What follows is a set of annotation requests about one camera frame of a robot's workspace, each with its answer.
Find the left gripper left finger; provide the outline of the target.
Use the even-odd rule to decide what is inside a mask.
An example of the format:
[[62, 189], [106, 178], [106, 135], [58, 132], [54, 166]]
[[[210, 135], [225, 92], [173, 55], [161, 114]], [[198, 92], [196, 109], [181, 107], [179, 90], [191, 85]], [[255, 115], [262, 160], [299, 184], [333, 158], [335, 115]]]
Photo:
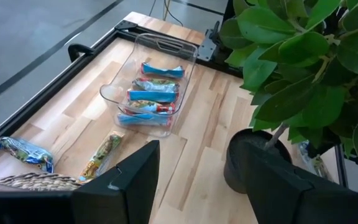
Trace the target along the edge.
[[153, 140], [74, 191], [74, 222], [146, 224], [150, 220], [160, 167], [160, 141]]

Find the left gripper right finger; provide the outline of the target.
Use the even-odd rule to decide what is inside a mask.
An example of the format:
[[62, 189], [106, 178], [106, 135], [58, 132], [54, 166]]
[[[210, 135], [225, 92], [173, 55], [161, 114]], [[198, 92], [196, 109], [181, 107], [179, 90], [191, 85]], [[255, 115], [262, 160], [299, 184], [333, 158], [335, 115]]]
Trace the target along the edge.
[[257, 221], [295, 223], [301, 196], [313, 185], [295, 173], [294, 165], [249, 142], [239, 152], [244, 157], [239, 168]]

